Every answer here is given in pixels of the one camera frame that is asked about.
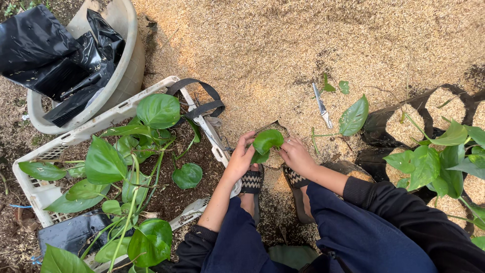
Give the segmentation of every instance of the sandal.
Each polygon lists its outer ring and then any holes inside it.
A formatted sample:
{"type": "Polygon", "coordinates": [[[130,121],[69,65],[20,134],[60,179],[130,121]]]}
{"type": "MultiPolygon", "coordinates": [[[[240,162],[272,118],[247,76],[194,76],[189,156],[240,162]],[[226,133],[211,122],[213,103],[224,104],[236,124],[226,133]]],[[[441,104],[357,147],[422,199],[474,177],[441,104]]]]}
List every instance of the sandal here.
{"type": "Polygon", "coordinates": [[[254,222],[259,223],[259,192],[264,181],[264,168],[258,164],[258,171],[247,171],[241,178],[241,192],[254,194],[254,222]]]}
{"type": "Polygon", "coordinates": [[[290,186],[291,192],[293,193],[293,200],[295,203],[296,216],[303,224],[315,223],[315,219],[308,216],[305,213],[305,207],[303,205],[303,193],[300,190],[301,187],[310,184],[310,180],[304,178],[303,176],[295,173],[290,167],[283,166],[283,174],[285,175],[286,182],[290,186]]]}

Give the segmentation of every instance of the person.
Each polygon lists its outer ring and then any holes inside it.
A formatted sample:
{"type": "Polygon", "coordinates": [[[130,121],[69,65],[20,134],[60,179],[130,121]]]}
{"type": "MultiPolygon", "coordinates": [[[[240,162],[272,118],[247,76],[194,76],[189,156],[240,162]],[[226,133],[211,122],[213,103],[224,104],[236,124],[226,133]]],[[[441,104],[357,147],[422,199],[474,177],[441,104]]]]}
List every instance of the person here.
{"type": "Polygon", "coordinates": [[[446,214],[390,182],[370,183],[317,165],[292,137],[278,152],[306,216],[318,225],[322,254],[300,270],[270,260],[253,219],[264,178],[261,165],[250,164],[254,135],[239,139],[206,210],[178,246],[174,272],[485,272],[485,252],[446,214]],[[230,199],[240,178],[242,193],[230,199]]]}

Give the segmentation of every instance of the hand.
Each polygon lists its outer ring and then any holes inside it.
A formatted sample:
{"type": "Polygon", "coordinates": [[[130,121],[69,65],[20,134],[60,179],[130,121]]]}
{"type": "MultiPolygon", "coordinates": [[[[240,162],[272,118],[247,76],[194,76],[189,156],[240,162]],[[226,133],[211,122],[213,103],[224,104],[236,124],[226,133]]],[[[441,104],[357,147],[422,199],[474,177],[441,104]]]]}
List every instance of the hand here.
{"type": "Polygon", "coordinates": [[[297,138],[286,137],[278,153],[286,165],[301,176],[309,177],[318,167],[303,142],[297,138]]]}
{"type": "Polygon", "coordinates": [[[222,175],[221,182],[224,181],[234,185],[246,173],[255,152],[251,144],[254,141],[253,136],[255,133],[255,131],[251,131],[239,138],[238,145],[232,153],[229,165],[222,175]]]}

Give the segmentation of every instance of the plastic basin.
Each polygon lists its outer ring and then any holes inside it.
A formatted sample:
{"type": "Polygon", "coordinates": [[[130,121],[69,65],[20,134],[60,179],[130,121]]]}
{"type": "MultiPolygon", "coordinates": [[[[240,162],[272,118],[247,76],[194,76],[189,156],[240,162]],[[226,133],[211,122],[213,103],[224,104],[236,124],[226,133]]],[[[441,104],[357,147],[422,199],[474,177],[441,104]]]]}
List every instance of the plastic basin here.
{"type": "MultiPolygon", "coordinates": [[[[86,0],[66,27],[76,39],[91,30],[86,19],[88,8],[99,12],[101,5],[97,1],[86,0]]],[[[118,66],[94,102],[63,127],[57,127],[42,118],[46,113],[42,109],[41,94],[28,89],[27,107],[30,120],[34,127],[44,134],[58,135],[76,129],[92,117],[106,112],[141,91],[145,50],[138,35],[138,21],[133,4],[130,0],[113,0],[100,13],[126,40],[118,66]]]]}

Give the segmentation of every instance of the blue string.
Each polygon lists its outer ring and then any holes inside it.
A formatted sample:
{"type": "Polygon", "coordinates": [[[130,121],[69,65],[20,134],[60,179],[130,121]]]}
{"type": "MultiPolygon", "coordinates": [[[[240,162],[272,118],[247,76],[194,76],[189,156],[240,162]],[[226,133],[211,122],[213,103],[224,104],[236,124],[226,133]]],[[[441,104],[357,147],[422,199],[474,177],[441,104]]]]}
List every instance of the blue string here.
{"type": "Polygon", "coordinates": [[[31,205],[12,205],[12,204],[9,204],[9,206],[20,207],[20,208],[30,208],[30,207],[32,207],[31,205]]]}

